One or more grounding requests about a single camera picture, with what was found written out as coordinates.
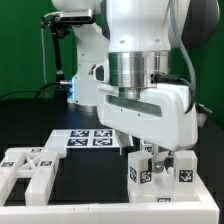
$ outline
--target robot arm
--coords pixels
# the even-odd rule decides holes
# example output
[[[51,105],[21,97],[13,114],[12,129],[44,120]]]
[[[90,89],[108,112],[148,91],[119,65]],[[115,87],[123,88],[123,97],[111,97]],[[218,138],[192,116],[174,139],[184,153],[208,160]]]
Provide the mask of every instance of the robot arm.
[[[62,20],[67,17],[90,19],[95,12],[100,12],[101,1],[98,0],[52,2],[61,11]],[[103,44],[100,49],[105,51],[100,54],[100,60],[92,60],[94,63],[90,63],[91,66],[83,64],[82,67],[88,67],[88,70],[81,72],[89,73],[96,64],[103,64],[104,72],[109,71],[109,78],[105,72],[104,78],[99,80],[98,90],[95,88],[92,91],[97,92],[95,99],[98,99],[96,104],[101,123],[171,151],[193,147],[197,141],[197,116],[195,107],[188,111],[191,89],[156,81],[156,75],[169,74],[169,51],[177,46],[170,23],[169,0],[105,2],[110,42],[102,42],[105,40],[102,35],[91,41],[91,45],[96,41],[95,46],[100,46],[97,40],[101,38]],[[176,0],[176,3],[177,28],[181,34],[190,0]],[[80,58],[95,48],[91,50],[82,45],[89,32],[80,30],[74,29],[80,40],[78,57],[79,64],[82,64],[85,60]],[[83,86],[88,83],[87,80],[83,81]],[[78,85],[80,83],[75,80],[73,92],[83,89]],[[76,93],[73,94],[76,102],[79,101],[75,99],[77,95],[86,99],[84,93]]]

